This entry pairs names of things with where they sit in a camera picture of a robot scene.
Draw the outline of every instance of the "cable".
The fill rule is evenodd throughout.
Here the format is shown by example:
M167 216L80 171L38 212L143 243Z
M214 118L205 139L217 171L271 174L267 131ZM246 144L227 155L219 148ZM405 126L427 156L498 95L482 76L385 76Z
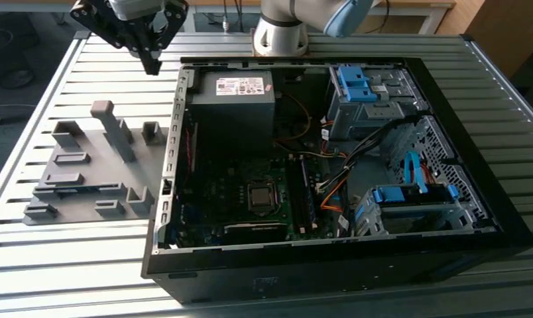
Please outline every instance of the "cable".
M321 151L322 151L322 154L326 154L326 155L333 155L333 156L335 156L335 149L334 149L334 152L331 153L331 152L327 152L326 151L326 145L327 145L327 140L323 140L322 141L322 145L321 145ZM338 156L341 157L341 158L347 158L347 155L345 154L345 152L339 152L338 153Z
M213 18L210 18L209 13L205 13L203 15L205 15L206 18L210 20L211 24L214 24L214 25L221 25L221 22L218 22L218 21L215 21Z
M281 144L281 142L278 140L274 141L274 144L278 145L286 151L294 152L297 154L310 154L310 155L313 155L315 157L321 157L321 158L335 158L335 156L329 156L326 154L317 154L315 152L311 152L311 151L295 151L295 150L291 150L289 147L286 147L283 144Z
M373 33L374 31L379 31L379 33L382 32L382 28L385 28L385 25L387 24L389 16L390 16L390 0L386 0L386 4L387 4L387 12L385 13L385 19L382 20L382 24L379 25L378 28L374 28L373 30L370 30L365 33Z
M357 147L353 149L353 152L349 154L347 158L343 160L342 170L338 172L335 177L333 177L330 180L322 182L318 185L318 190L326 189L343 176L349 175L350 169L357 164L355 161L357 157L366 154L371 149L374 149L379 145L382 139L387 136L387 133L395 127L419 121L421 117L427 114L429 112L419 111L415 115L409 115L402 119L395 119L389 123L386 123L381 128L378 128L367 137L365 137L363 140L358 143Z
M293 137L278 138L278 139L275 139L275 141L289 141L289 140L301 138L309 132L310 126L311 126L311 118L310 118L310 113L309 113L309 110L306 109L306 106L303 106L303 104L299 102L299 100L297 100L297 98L294 98L294 96L291 96L290 94L283 93L282 96L289 97L291 100L294 100L294 102L298 104L298 106L301 106L309 122L306 124L306 128L303 129L302 133L299 133L298 135L295 135Z
M327 201L330 200L331 196L334 195L334 193L337 192L337 190L339 189L339 187L343 185L343 182L347 180L347 177L349 177L349 176L346 176L346 177L339 181L339 183L337 184L337 186L333 188L330 194L326 196L326 198L325 198L325 200L323 200L323 202L322 202L322 204L321 204L321 208L322 208L322 209L325 208L325 205L326 205Z
M238 10L238 22L239 23L239 31L245 32L243 30L243 0L234 0L235 1L235 9Z

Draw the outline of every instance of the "slotted aluminum table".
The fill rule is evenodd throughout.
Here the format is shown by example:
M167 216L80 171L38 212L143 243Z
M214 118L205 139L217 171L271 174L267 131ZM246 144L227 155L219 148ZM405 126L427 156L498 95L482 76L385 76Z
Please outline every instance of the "slotted aluminum table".
M147 221L22 224L51 155L48 132L56 120L75 119L83 128L99 129L90 104L111 99L128 127L143 121L167 127L181 56L242 56L251 54L250 43L246 34L179 34L162 55L162 74L152 77L144 75L140 62L100 38L74 40L0 174L0 317L533 317L533 249L430 286L182 307L139 276ZM477 45L457 36L365 35L338 40L313 35L311 52L425 60L533 231L533 110Z

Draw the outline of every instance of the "floor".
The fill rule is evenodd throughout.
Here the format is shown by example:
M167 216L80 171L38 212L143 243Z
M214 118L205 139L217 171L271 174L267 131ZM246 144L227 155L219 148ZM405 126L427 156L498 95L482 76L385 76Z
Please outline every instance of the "floor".
M82 29L80 25L68 18L66 18L64 25L58 25L48 13L31 13L30 18L40 36L40 44L24 51L35 73L35 80L32 84L20 89L0 88L0 105L4 105L0 106L0 116L4 119L0 124L0 170L31 116L34 106L40 100L56 71L75 31ZM235 14L227 15L234 32L239 31L237 18ZM245 15L243 30L249 32L257 26L258 21L259 15ZM199 32L223 32L222 17L198 14L195 26ZM513 82L525 92L526 99L533 104L533 57L514 76Z

